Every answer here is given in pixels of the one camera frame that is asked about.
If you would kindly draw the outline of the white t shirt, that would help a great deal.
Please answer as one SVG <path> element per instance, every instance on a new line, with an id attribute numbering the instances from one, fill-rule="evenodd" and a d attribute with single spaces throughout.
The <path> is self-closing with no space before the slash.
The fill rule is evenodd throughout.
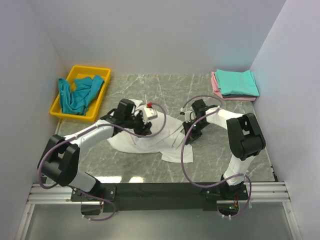
<path id="1" fill-rule="evenodd" d="M 185 138 L 183 122 L 162 112 L 157 113 L 157 118 L 151 120 L 151 132 L 160 132 L 154 137 L 142 138 L 133 136 L 125 131 L 108 138 L 108 143 L 113 149 L 130 154 L 161 153 L 161 159 L 169 163 L 181 162 L 182 143 Z"/>

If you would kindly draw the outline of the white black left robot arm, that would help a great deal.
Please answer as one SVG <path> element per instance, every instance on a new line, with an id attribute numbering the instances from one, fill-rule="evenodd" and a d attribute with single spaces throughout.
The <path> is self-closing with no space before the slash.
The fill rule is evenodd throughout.
<path id="1" fill-rule="evenodd" d="M 68 136 L 51 136 L 37 167 L 38 180 L 45 175 L 56 185 L 82 190 L 82 195 L 88 201 L 102 197 L 100 181 L 79 170 L 81 153 L 123 131 L 133 130 L 133 134 L 138 137 L 149 136 L 152 133 L 151 119 L 157 116 L 151 104 L 137 109 L 133 101 L 124 98 L 117 108 L 110 110 L 91 126 Z"/>

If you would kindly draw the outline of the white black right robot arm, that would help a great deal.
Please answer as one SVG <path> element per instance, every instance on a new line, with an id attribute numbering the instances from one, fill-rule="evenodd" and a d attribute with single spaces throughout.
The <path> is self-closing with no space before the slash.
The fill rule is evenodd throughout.
<path id="1" fill-rule="evenodd" d="M 220 182 L 204 189 L 218 188 L 219 195 L 226 200 L 232 199 L 244 188 L 246 172 L 256 156 L 266 147 L 266 141 L 256 116 L 253 113 L 234 113 L 222 109 L 219 105 L 206 105 L 196 100 L 191 111 L 184 107 L 180 114 L 184 116 L 185 137 L 181 146 L 180 161 L 184 162 L 185 146 L 202 136 L 202 130 L 208 125 L 216 125 L 227 130 L 231 159 Z"/>

